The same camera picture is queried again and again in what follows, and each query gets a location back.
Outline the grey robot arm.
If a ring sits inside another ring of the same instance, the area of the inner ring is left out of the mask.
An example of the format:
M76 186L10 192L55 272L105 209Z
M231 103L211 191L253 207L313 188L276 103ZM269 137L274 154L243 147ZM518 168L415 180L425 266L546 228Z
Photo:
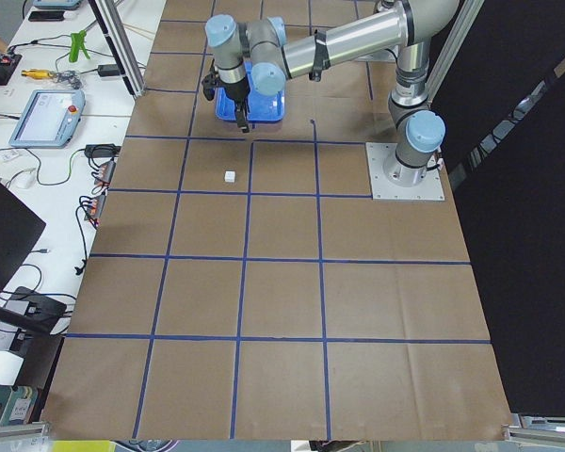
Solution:
M204 26L214 59L202 80L203 95L213 100L216 90L224 89L234 102L237 127L247 133L253 89L273 96L291 79L306 75L318 82L335 65L396 47L388 106L399 142L382 170L396 186L417 186L432 170L428 162L445 135L443 119L426 106L430 40L458 6L456 1L379 1L368 17L293 42L280 17L244 23L228 14L213 16Z

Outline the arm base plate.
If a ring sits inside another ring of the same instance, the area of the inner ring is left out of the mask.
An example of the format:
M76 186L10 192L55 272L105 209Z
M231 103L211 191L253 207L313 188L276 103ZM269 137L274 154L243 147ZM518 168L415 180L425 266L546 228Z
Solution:
M396 159L395 143L365 143L367 165L374 201L443 202L441 170L433 154L420 169L402 165Z

